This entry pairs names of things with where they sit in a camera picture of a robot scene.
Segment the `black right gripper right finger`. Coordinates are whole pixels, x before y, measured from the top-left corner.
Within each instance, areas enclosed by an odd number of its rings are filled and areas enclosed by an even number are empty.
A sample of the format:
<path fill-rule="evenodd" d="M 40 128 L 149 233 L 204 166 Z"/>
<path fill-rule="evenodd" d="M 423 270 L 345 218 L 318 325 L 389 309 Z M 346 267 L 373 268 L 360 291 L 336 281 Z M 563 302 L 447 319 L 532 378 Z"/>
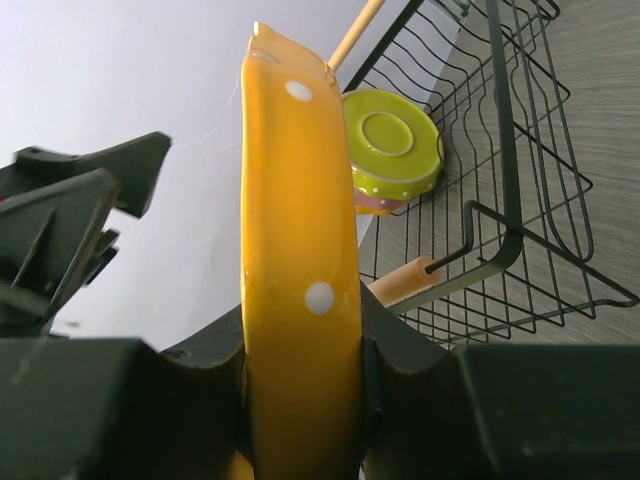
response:
<path fill-rule="evenodd" d="M 635 479 L 639 350 L 445 349 L 361 293 L 369 479 Z"/>

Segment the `green dotted round plate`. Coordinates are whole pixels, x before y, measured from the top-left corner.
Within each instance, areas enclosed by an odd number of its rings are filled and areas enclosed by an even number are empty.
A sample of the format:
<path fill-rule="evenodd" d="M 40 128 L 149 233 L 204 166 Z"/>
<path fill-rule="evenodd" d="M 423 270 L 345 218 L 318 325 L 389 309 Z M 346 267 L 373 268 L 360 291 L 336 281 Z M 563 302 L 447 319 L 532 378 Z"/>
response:
<path fill-rule="evenodd" d="M 421 108 L 379 89 L 349 91 L 342 106 L 356 191 L 403 202 L 435 188 L 444 167 L 444 146 Z"/>

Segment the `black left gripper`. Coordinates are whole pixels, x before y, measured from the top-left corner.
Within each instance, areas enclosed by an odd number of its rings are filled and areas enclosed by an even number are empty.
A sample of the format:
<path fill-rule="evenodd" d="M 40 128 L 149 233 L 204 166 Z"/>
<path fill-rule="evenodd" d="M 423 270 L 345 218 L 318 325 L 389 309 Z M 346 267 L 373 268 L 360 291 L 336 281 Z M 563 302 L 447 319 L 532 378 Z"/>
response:
<path fill-rule="evenodd" d="M 18 172 L 60 182 L 1 202 L 3 338 L 49 334 L 60 309 L 119 253 L 120 232 L 103 228 L 116 198 L 118 210 L 143 217 L 171 145 L 152 132 L 85 155 L 35 146 L 15 154 Z"/>

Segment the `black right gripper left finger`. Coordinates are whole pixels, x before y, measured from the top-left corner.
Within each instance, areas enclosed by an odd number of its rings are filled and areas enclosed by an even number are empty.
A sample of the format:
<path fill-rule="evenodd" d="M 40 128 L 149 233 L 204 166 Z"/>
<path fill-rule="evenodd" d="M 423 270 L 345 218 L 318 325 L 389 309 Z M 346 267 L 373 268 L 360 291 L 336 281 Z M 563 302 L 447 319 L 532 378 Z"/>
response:
<path fill-rule="evenodd" d="M 241 313 L 157 352 L 139 339 L 5 339 L 5 479 L 246 479 Z"/>

